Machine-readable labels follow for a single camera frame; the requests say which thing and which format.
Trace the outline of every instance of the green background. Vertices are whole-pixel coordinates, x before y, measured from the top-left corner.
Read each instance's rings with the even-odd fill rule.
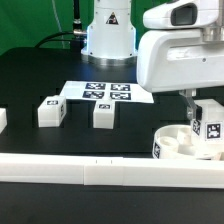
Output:
[[[142,23],[143,13],[164,2],[166,0],[132,0],[131,21],[137,30],[137,44],[147,30]],[[55,0],[55,5],[62,30],[72,31],[73,1]],[[84,29],[93,19],[93,5],[94,0],[80,0]],[[57,32],[52,0],[0,0],[0,55],[14,47],[33,47]],[[48,43],[44,47],[62,48],[62,44]]]

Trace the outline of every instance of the black table surface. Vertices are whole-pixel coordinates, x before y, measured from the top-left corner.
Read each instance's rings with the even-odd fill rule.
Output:
[[[177,92],[154,94],[155,104],[116,103],[115,127],[93,128],[92,101],[67,101],[59,128],[38,128],[37,108],[65,82],[136,83],[136,66],[105,68],[69,50],[15,48],[0,57],[0,107],[7,128],[1,153],[151,158],[153,135],[165,125],[188,124]],[[223,88],[198,98],[222,103]],[[223,223],[223,190],[0,183],[0,224]]]

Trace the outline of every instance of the white cube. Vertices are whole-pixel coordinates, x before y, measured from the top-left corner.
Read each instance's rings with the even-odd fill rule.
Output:
[[[4,130],[7,125],[6,109],[0,108],[0,133]]]
[[[64,96],[47,97],[38,108],[39,127],[59,127],[66,113]]]
[[[93,127],[107,128],[114,127],[115,102],[112,100],[98,100],[93,112]]]

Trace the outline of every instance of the white block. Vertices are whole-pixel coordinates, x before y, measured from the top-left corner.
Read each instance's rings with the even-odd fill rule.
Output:
[[[123,158],[95,158],[85,164],[84,185],[123,185]]]
[[[7,125],[6,109],[0,108],[0,133],[4,130]]]
[[[0,153],[0,181],[84,184],[89,158]]]
[[[98,100],[93,112],[93,127],[113,129],[115,117],[115,102]]]
[[[124,159],[124,186],[224,188],[224,163]]]
[[[47,97],[38,108],[39,127],[58,127],[67,113],[64,96]]]

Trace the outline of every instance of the white paper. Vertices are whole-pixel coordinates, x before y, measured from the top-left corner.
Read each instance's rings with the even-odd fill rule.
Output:
[[[67,81],[60,93],[70,100],[99,100],[153,103],[152,94],[138,84]]]

